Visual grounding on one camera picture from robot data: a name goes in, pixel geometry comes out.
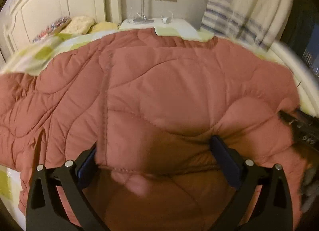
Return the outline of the right hand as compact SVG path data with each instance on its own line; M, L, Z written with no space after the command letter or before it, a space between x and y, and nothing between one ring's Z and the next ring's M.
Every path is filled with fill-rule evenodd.
M297 144L297 151L307 160L307 165L301 183L303 213L309 211L318 197L318 150L308 145Z

